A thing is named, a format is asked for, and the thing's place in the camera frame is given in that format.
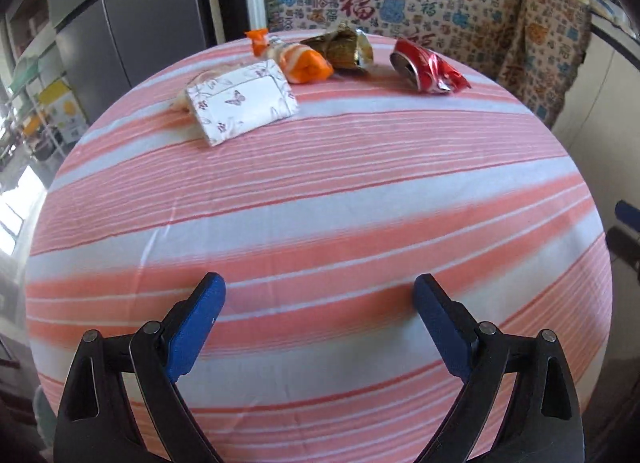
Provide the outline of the pink striped tablecloth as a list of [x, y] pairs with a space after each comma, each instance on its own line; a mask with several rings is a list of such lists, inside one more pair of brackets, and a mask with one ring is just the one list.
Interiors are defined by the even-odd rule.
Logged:
[[563, 145], [472, 68], [415, 93], [375, 69], [293, 91], [298, 114], [210, 146], [178, 92], [245, 40], [132, 88], [75, 145], [40, 212], [26, 322], [58, 405], [81, 335], [137, 331], [207, 272], [224, 309], [178, 386], [229, 462], [410, 462], [460, 389], [411, 305], [430, 272], [477, 320], [559, 336], [579, 401], [602, 368], [612, 275]]

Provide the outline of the orange snack wrapper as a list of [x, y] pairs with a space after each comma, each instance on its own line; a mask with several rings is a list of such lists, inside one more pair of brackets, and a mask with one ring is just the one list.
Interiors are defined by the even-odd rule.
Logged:
[[250, 40], [256, 58], [273, 60], [291, 84], [323, 82], [333, 73], [333, 66], [322, 54], [300, 42], [285, 42], [269, 30], [249, 30], [245, 36]]

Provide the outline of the grey refrigerator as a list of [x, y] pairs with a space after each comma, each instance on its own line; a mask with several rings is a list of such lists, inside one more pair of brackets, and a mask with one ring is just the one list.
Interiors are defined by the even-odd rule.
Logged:
[[47, 0], [64, 70], [89, 122], [130, 89], [215, 45], [208, 0]]

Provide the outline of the crushed red soda can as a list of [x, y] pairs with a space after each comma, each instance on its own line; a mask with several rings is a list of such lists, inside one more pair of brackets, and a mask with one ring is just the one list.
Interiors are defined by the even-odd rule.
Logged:
[[398, 39], [390, 64], [418, 93], [451, 94], [470, 89], [469, 81], [439, 54], [407, 39]]

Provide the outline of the brown gold foil wrapper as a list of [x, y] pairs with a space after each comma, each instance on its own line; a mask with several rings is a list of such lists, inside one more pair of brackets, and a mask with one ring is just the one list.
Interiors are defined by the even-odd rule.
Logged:
[[374, 51], [367, 34], [347, 23], [302, 40], [320, 53], [337, 71], [365, 72], [374, 64]]

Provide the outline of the white butterfly tissue pack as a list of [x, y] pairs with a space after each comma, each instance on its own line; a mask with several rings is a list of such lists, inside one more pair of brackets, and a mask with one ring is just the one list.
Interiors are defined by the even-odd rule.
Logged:
[[180, 100], [210, 146], [298, 113], [292, 88], [271, 59], [202, 73], [182, 90]]

